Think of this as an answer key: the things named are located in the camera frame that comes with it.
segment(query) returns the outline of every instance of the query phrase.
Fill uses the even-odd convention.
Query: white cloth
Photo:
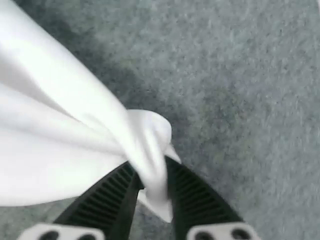
[[[11,0],[0,0],[0,206],[81,195],[129,160],[138,199],[171,220],[164,154],[171,125],[126,110],[67,49]]]

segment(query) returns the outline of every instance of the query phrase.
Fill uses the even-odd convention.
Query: black ridged surface
[[[142,184],[125,162],[78,197],[56,224],[96,228],[105,239],[127,240]]]
[[[193,226],[243,221],[218,193],[195,173],[169,157],[165,160],[177,240],[185,240]]]

